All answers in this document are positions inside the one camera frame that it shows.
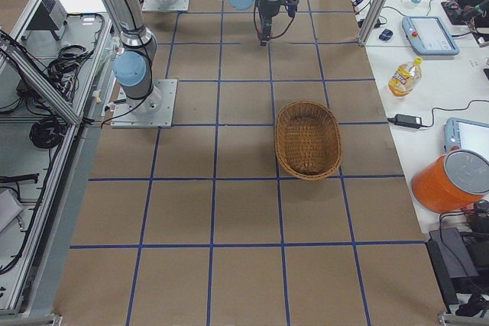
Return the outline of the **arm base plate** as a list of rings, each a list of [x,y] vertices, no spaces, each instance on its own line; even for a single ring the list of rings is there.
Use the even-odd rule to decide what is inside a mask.
[[[139,105],[135,100],[117,104],[114,119],[109,123],[113,128],[153,128],[171,127],[176,101],[177,79],[154,81],[153,92]]]
[[[142,11],[147,13],[187,12],[189,1],[190,0],[144,0]]]

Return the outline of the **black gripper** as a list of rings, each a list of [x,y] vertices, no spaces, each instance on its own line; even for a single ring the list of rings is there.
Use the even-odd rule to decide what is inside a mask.
[[[258,0],[258,11],[261,20],[261,46],[266,46],[271,38],[272,18],[277,16],[283,0]]]

